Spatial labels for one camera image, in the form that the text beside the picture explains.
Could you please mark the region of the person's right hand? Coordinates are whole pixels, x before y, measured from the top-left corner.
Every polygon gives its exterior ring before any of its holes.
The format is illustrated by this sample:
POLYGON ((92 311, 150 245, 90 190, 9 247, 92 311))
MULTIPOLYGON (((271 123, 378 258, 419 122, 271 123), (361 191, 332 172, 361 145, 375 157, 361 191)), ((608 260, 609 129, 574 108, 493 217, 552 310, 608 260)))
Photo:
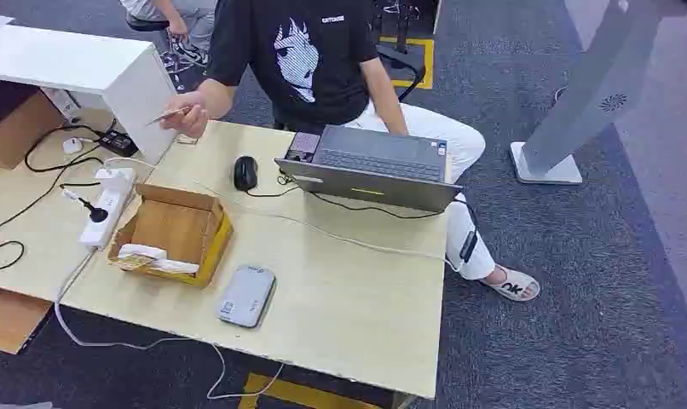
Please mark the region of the person's right hand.
POLYGON ((159 125, 162 129, 174 130, 180 135, 199 139, 205 133, 208 121, 207 110, 201 105, 194 105, 167 112, 159 121, 159 125))

